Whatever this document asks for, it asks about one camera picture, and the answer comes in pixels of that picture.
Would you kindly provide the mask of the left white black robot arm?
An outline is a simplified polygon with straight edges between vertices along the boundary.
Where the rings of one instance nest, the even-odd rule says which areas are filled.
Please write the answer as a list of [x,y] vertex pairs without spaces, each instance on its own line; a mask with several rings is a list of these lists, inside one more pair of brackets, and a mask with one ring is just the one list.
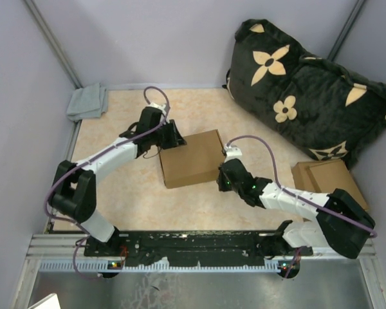
[[97,211],[97,185],[111,172],[144,155],[152,146],[161,150],[186,145],[176,123],[167,120],[167,113],[161,108],[146,107],[139,121],[133,123],[106,148],[96,154],[59,164],[45,201],[64,217],[79,225],[98,241],[98,248],[112,256],[120,249],[121,241],[117,228]]

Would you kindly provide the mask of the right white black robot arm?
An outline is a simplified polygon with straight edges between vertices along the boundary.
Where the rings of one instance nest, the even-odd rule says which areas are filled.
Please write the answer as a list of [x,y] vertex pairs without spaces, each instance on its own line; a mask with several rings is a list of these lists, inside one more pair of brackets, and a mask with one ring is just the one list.
[[275,250],[288,255],[299,247],[330,247],[337,254],[355,259],[366,241],[374,236],[375,222],[345,190],[314,193],[290,189],[271,179],[254,177],[237,159],[219,167],[221,192],[234,191],[246,204],[277,209],[305,219],[289,223],[273,240]]

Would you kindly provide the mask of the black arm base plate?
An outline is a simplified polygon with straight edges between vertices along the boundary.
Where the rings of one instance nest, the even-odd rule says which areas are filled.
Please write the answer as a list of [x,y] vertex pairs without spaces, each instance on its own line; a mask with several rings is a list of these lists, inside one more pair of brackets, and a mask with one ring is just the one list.
[[162,259],[176,268],[263,267],[294,253],[281,229],[120,231],[107,243],[90,237],[84,246],[86,257],[117,257],[125,267],[149,267]]

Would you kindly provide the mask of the brown cardboard box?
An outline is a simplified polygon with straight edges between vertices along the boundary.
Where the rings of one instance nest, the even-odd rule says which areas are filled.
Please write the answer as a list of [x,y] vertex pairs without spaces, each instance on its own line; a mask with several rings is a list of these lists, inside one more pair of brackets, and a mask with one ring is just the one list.
[[214,129],[184,137],[185,145],[160,152],[163,182],[168,189],[214,182],[224,162],[223,141]]

